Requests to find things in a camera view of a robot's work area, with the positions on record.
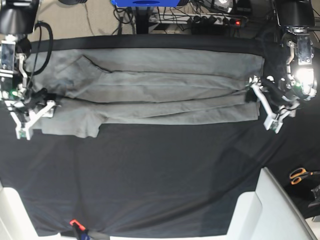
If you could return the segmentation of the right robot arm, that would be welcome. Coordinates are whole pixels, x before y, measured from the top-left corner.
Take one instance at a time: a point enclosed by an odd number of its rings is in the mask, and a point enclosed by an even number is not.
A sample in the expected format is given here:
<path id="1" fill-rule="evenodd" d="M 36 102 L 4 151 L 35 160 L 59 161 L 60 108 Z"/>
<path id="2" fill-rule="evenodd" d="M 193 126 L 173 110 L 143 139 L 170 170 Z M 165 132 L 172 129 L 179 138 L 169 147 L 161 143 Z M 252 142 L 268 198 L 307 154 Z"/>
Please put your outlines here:
<path id="1" fill-rule="evenodd" d="M 33 78 L 47 67 L 53 50 L 51 26 L 38 20 L 40 0 L 2 0 L 0 2 L 0 100 L 7 109 L 19 118 L 28 118 L 34 110 L 42 110 L 55 97 L 47 89 L 33 90 Z M 36 68 L 34 57 L 31 71 L 26 70 L 26 60 L 31 55 L 32 45 L 28 35 L 36 29 L 46 29 L 49 44 L 46 59 Z"/>

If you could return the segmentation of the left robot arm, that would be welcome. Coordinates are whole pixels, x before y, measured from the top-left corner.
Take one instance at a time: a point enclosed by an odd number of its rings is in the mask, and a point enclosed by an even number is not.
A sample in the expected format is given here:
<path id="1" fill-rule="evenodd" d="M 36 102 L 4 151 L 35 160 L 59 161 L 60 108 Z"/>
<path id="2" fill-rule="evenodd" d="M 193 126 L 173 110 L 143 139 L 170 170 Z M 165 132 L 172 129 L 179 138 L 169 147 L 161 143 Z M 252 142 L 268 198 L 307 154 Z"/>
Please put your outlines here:
<path id="1" fill-rule="evenodd" d="M 274 0 L 272 10 L 284 66 L 277 78 L 272 75 L 250 77 L 248 89 L 262 104 L 267 121 L 277 123 L 293 115 L 302 101 L 309 101 L 317 94 L 310 34 L 316 21 L 310 0 Z"/>

